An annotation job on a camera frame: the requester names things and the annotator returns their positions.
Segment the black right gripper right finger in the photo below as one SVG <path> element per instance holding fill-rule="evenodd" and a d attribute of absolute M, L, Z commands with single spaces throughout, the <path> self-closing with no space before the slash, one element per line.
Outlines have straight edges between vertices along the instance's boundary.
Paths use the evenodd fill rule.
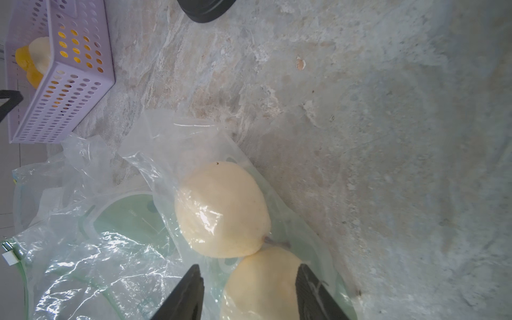
<path fill-rule="evenodd" d="M 308 265 L 299 266 L 295 291 L 300 320 L 349 320 Z"/>

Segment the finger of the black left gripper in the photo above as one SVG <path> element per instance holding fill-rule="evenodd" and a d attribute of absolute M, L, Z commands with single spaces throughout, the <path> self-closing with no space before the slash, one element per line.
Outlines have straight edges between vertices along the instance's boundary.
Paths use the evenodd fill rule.
<path fill-rule="evenodd" d="M 20 91 L 1 90 L 0 99 L 3 100 L 0 107 L 0 121 L 2 122 L 23 101 L 23 96 Z"/>

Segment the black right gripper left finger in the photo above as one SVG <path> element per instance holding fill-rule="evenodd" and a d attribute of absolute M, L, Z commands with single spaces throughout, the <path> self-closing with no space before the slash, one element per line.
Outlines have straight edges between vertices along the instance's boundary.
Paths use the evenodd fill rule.
<path fill-rule="evenodd" d="M 200 267 L 192 265 L 151 320 L 200 320 L 204 299 Z"/>

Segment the yellow pear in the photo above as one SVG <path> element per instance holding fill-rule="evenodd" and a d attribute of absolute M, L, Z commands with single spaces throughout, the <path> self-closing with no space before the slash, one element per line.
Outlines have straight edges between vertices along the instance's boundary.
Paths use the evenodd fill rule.
<path fill-rule="evenodd" d="M 27 70 L 27 80 L 34 89 L 38 88 L 42 79 L 43 74 L 41 74 L 36 68 L 31 67 Z"/>
<path fill-rule="evenodd" d="M 29 46 L 20 47 L 15 51 L 15 61 L 24 71 L 28 71 L 33 67 L 33 60 L 29 53 Z"/>

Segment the green zip-top bag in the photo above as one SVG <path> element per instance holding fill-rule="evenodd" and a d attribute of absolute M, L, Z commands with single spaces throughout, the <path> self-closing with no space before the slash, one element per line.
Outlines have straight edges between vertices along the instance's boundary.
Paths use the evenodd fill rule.
<path fill-rule="evenodd" d="M 118 151 L 97 136 L 70 135 L 62 147 L 13 173 L 23 229 L 3 245 L 23 276 L 26 319 L 150 319 L 194 264 L 205 286 L 201 318 L 220 319 L 225 285 L 247 256 L 197 253 L 175 214 L 182 181 L 219 161 L 240 165 L 263 193 L 271 232 L 259 251 L 296 255 L 349 319 L 357 318 L 327 246 L 220 126 L 153 110 Z"/>

